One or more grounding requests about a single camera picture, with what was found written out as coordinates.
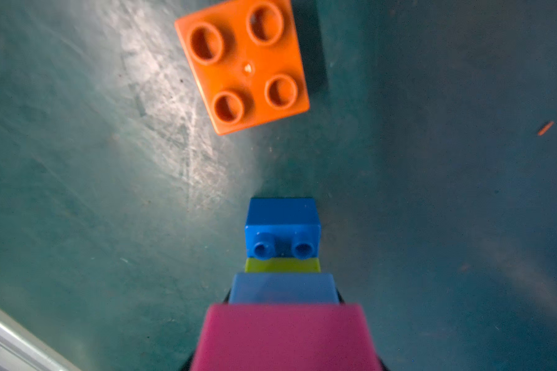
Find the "blue small lego brick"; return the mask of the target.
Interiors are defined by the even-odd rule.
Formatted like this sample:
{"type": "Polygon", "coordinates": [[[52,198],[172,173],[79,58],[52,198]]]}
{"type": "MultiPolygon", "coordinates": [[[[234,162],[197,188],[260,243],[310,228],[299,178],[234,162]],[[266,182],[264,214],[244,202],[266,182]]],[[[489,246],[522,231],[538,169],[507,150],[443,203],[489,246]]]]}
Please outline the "blue small lego brick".
{"type": "Polygon", "coordinates": [[[321,224],[313,198],[252,198],[244,227],[246,256],[317,258],[321,224]]]}

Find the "green lego brick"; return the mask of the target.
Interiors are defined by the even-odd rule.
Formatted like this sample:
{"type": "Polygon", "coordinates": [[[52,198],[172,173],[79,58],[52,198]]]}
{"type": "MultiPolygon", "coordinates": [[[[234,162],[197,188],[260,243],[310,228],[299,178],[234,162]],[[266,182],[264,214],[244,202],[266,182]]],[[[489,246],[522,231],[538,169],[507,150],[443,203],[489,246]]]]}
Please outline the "green lego brick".
{"type": "Polygon", "coordinates": [[[259,260],[248,258],[244,267],[245,273],[320,273],[320,260],[309,258],[270,258],[259,260]]]}

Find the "light blue long lego brick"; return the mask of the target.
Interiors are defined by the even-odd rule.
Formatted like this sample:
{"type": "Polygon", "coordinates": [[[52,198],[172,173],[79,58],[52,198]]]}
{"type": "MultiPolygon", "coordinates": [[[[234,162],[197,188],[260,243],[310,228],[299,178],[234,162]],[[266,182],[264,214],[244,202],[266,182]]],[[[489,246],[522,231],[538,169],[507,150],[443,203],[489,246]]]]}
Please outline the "light blue long lego brick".
{"type": "Polygon", "coordinates": [[[240,273],[229,304],[339,304],[334,277],[324,273],[240,273]]]}

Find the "orange lego brick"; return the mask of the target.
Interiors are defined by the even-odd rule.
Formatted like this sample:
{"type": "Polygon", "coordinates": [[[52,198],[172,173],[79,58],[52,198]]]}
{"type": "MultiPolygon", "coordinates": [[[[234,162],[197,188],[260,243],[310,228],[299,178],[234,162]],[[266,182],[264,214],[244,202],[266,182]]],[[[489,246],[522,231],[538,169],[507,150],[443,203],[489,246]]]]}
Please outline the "orange lego brick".
{"type": "Polygon", "coordinates": [[[217,134],[309,110],[290,1],[225,1],[174,26],[217,134]]]}

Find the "pink lego brick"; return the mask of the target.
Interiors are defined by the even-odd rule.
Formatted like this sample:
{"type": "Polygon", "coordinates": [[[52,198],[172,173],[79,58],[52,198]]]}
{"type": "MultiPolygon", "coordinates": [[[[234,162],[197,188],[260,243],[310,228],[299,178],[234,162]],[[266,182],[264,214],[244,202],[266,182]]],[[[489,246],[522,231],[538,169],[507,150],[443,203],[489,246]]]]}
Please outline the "pink lego brick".
{"type": "Polygon", "coordinates": [[[359,305],[209,307],[192,370],[381,370],[359,305]]]}

